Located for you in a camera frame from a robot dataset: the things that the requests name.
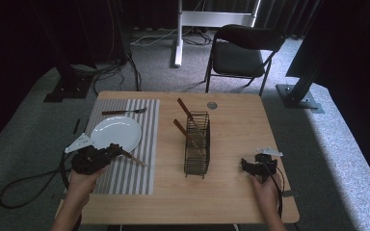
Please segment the dark background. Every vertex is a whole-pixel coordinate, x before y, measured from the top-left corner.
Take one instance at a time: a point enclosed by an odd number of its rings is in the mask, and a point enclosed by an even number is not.
[[[96,27],[110,22],[107,18],[111,16],[107,1],[78,1],[81,9],[92,9],[82,14],[76,11],[74,1],[39,2],[43,5],[45,15],[51,18],[53,35],[67,62],[88,64],[110,59],[110,49],[98,46],[98,41],[93,40],[93,35],[98,35],[97,38],[103,38],[100,41],[104,44],[111,43],[111,32],[98,31],[99,27]],[[130,2],[125,11],[130,13],[128,19],[133,25],[142,29],[176,26],[176,13],[173,10],[177,7],[176,1]],[[320,75],[316,83],[329,89],[370,165],[370,1],[325,0],[321,8],[317,8],[316,19],[308,18],[307,15],[314,13],[314,9],[304,11],[303,5],[312,3],[317,6],[321,2],[299,1],[296,13],[301,12],[301,18],[306,16],[307,19],[301,22],[295,14],[292,21],[294,30],[289,30],[289,34],[305,39],[288,76],[305,78],[311,57],[317,54],[323,58],[323,62],[319,63]],[[158,9],[172,12],[164,14],[171,19],[160,18],[158,15],[163,13],[156,12]],[[85,24],[87,16],[95,18],[93,21],[97,24]],[[118,52],[121,49],[116,50],[113,59],[124,57],[124,52]],[[29,1],[0,2],[0,132],[30,88],[40,76],[55,66],[57,58],[47,44]]]

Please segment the chair backrest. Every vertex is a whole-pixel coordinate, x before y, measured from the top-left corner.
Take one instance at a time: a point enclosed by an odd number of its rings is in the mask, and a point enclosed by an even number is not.
[[[225,25],[220,28],[214,37],[227,40],[237,46],[250,50],[278,51],[284,44],[284,33],[272,29],[257,29],[241,25]]]

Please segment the wooden stick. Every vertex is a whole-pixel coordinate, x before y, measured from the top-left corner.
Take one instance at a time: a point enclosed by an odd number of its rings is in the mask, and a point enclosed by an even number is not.
[[[202,153],[202,151],[200,150],[200,148],[198,147],[198,145],[194,142],[191,135],[189,135],[189,133],[186,132],[185,128],[182,127],[182,125],[179,123],[179,121],[177,119],[174,119],[173,123],[176,125],[176,127],[179,129],[179,131],[182,132],[182,134],[186,137],[186,139],[191,141],[191,143],[194,145],[194,147],[198,150],[199,154],[202,155],[202,156],[205,156]]]
[[[137,164],[139,164],[140,166],[142,167],[146,167],[146,164],[144,164],[144,162],[140,161],[138,158],[134,157],[133,155],[131,155],[130,153],[128,153],[127,151],[125,150],[122,150],[122,153],[121,153],[123,156],[127,157],[128,159],[131,159],[133,160],[134,162],[136,162]]]
[[[192,114],[189,112],[188,108],[185,106],[184,102],[182,101],[181,98],[178,98],[176,101],[178,101],[179,105],[181,106],[181,108],[184,110],[185,114],[188,116],[188,118],[194,123],[195,127],[197,128],[197,131],[199,132],[199,134],[205,139],[205,136],[202,134],[202,132],[200,132],[200,129],[198,127],[198,125],[195,123],[194,121],[194,117],[192,116]]]

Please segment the chair leg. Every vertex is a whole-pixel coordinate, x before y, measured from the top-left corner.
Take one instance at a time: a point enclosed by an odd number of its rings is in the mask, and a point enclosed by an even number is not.
[[[212,70],[212,55],[209,57],[208,66],[206,67],[205,79],[202,82],[202,83],[206,82],[205,93],[209,92],[211,70]]]
[[[253,82],[254,78],[251,78],[251,80],[245,85],[245,87],[249,86],[251,82]]]
[[[269,75],[270,66],[272,66],[272,60],[269,61],[269,63],[267,64],[267,67],[266,67],[266,73],[264,74],[262,86],[260,87],[260,91],[259,91],[259,96],[260,97],[261,97],[261,95],[263,93],[264,86],[266,85],[266,80],[267,80],[267,76]]]
[[[209,84],[210,84],[210,70],[209,72],[206,72],[206,75],[205,75],[205,81],[206,81],[206,89],[205,89],[205,93],[209,92]]]

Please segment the brown handle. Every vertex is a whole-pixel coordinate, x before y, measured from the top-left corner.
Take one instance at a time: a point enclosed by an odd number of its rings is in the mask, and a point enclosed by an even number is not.
[[[124,114],[126,113],[127,111],[105,111],[105,112],[102,112],[101,114],[103,116],[107,116],[107,115],[116,115],[116,114]]]
[[[133,160],[135,163],[139,164],[140,166],[146,167],[146,164],[144,164],[144,162],[140,161],[139,159],[137,159],[136,157],[134,157],[133,155],[131,155],[127,151],[122,150],[122,155],[125,156],[128,159]]]
[[[190,141],[192,140],[191,136],[186,132],[185,128],[182,127],[182,125],[179,123],[177,119],[174,119],[173,123],[176,125],[179,131],[182,132],[182,134],[186,137],[187,140],[190,140]]]
[[[198,145],[192,140],[191,135],[189,135],[189,133],[186,132],[185,128],[182,127],[182,125],[179,123],[179,121],[174,119],[173,123],[176,125],[176,127],[179,129],[179,131],[182,132],[182,134],[186,137],[186,139],[191,141],[191,143],[194,145],[194,147],[198,150],[199,154],[202,155],[202,156],[205,156],[202,153],[202,151],[200,150],[200,147],[198,147]]]
[[[185,106],[184,102],[182,102],[182,99],[181,98],[178,98],[176,101],[178,101],[179,105],[181,106],[181,108],[186,113],[186,116],[188,116],[188,118],[190,118],[191,120],[194,120],[194,118],[192,117],[191,113],[189,112],[189,110]]]

